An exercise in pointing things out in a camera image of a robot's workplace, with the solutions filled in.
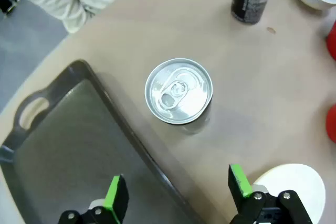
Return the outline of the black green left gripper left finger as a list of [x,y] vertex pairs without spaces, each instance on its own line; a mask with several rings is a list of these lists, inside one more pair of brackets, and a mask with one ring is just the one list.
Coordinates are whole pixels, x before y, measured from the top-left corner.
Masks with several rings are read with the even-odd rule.
[[79,213],[66,210],[59,223],[123,223],[129,203],[129,192],[122,174],[113,177],[104,199],[91,202],[88,210]]

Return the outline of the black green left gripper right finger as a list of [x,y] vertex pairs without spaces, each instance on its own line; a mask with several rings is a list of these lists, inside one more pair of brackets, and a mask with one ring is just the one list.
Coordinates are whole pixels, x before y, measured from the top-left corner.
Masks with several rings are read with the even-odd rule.
[[231,223],[312,223],[294,190],[275,197],[265,186],[254,189],[238,164],[229,165],[228,186],[237,209]]

